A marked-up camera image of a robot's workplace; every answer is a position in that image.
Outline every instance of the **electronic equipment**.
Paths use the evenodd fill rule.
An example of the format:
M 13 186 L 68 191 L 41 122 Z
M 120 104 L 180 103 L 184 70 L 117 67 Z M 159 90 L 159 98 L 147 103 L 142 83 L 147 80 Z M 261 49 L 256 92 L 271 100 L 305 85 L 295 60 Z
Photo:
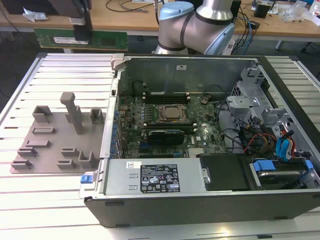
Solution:
M 262 18 L 262 19 L 266 18 L 270 7 L 271 7 L 270 5 L 258 3 L 255 7 L 254 16 L 256 18 Z
M 111 66 L 99 166 L 79 192 L 102 226 L 291 219 L 320 206 L 320 133 L 265 57 L 114 54 Z

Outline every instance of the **warning label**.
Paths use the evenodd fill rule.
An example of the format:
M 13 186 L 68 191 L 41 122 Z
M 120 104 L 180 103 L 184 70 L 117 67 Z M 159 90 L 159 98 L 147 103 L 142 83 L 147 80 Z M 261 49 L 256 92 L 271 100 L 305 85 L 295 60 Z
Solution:
M 144 194 L 180 192 L 177 164 L 141 165 L 140 190 Z

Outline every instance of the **circuit board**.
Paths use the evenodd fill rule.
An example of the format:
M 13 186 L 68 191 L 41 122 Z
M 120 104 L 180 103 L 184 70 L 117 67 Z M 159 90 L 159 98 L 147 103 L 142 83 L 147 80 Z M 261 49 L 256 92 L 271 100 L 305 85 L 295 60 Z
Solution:
M 148 109 L 157 108 L 157 104 L 145 104 L 140 97 L 121 96 L 119 111 L 121 128 L 126 136 L 123 147 L 124 159 L 137 158 L 194 158 L 201 153 L 225 153 L 226 143 L 215 122 L 214 102 L 201 104 L 203 96 L 192 95 L 188 104 L 182 104 L 187 117 L 196 123 L 193 134 L 185 134 L 180 145 L 153 146 L 143 140 L 144 123 L 148 120 Z M 153 111 L 151 118 L 159 117 Z
M 95 50 L 128 49 L 126 32 L 92 31 L 88 41 L 76 41 L 72 29 L 34 28 L 35 35 L 42 48 L 73 48 Z

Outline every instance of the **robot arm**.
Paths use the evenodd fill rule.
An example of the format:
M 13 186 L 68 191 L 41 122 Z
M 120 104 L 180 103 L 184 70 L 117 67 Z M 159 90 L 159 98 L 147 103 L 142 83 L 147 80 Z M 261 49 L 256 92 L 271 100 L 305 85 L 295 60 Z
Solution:
M 204 0 L 194 12 L 189 2 L 165 4 L 159 15 L 156 54 L 187 54 L 187 47 L 207 55 L 219 55 L 230 41 L 235 25 L 232 0 Z

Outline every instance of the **power cord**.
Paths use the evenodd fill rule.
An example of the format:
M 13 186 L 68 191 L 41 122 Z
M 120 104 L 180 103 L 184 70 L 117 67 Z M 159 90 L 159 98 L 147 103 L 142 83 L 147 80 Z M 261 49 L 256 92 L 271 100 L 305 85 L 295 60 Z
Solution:
M 253 32 L 253 29 L 252 29 L 252 25 L 249 21 L 249 18 L 248 16 L 243 12 L 243 9 L 242 7 L 240 7 L 240 12 L 238 14 L 241 14 L 243 17 L 241 16 L 237 16 L 238 19 L 241 19 L 244 23 L 244 26 L 245 26 L 245 30 L 244 30 L 244 33 L 241 37 L 241 39 L 236 43 L 235 45 L 235 48 L 231 51 L 231 54 L 235 51 L 237 51 L 239 48 L 241 47 L 245 47 L 245 49 L 243 50 L 242 54 L 241 55 L 244 55 L 246 53 L 246 51 L 248 50 L 250 44 L 253 42 L 253 38 L 254 36 L 256 35 L 256 32 L 257 30 L 255 30 Z
M 126 6 L 124 6 L 125 3 L 129 3 L 131 2 L 131 0 L 128 0 L 128 1 L 125 1 L 123 3 L 120 4 L 121 8 L 123 10 L 117 10 L 117 9 L 113 9 L 113 8 L 110 8 L 108 5 L 110 2 L 112 2 L 113 0 L 108 0 L 105 4 L 105 7 L 107 9 L 109 9 L 110 11 L 112 12 L 116 12 L 116 13 L 129 13 L 129 12 L 140 12 L 140 13 L 147 13 L 148 10 L 145 10 L 143 8 L 145 7 L 148 7 L 148 6 L 151 6 L 151 5 L 154 5 L 154 15 L 155 15 L 155 20 L 156 22 L 158 23 L 159 25 L 159 18 L 158 18 L 158 3 L 159 2 L 162 2 L 162 4 L 165 4 L 165 1 L 164 0 L 154 0 L 153 3 L 150 3 L 150 4 L 147 4 L 147 5 L 144 5 L 144 6 L 141 6 L 141 7 L 137 7 L 137 8 L 128 8 Z
M 150 3 L 150 4 L 146 4 L 146 5 L 144 5 L 144 6 L 140 6 L 140 7 L 137 7 L 137 8 L 132 8 L 132 9 L 129 8 L 128 10 L 117 10 L 117 9 L 112 9 L 112 8 L 110 8 L 110 7 L 108 6 L 109 3 L 112 2 L 112 1 L 113 1 L 113 0 L 108 0 L 108 1 L 106 2 L 106 4 L 105 4 L 105 7 L 106 7 L 107 9 L 109 9 L 110 11 L 116 12 L 116 13 L 134 12 L 134 11 L 136 11 L 136 10 L 143 9 L 143 8 L 145 8 L 145 7 L 148 7 L 148 6 L 153 5 L 153 3 Z
M 9 18 L 8 18 L 8 17 L 6 16 L 6 14 L 5 14 L 5 11 L 2 9 L 1 6 L 0 6 L 0 10 L 1 10 L 3 16 L 5 17 L 5 19 L 8 21 L 8 23 L 9 23 L 18 33 L 22 34 L 22 33 L 18 30 L 18 28 L 16 28 L 16 27 L 13 25 L 13 23 L 9 20 Z M 24 34 L 22 35 L 22 37 L 23 37 L 32 47 L 34 47 L 35 50 L 38 50 L 38 48 L 37 48 L 33 43 L 31 43 L 31 42 L 25 37 Z

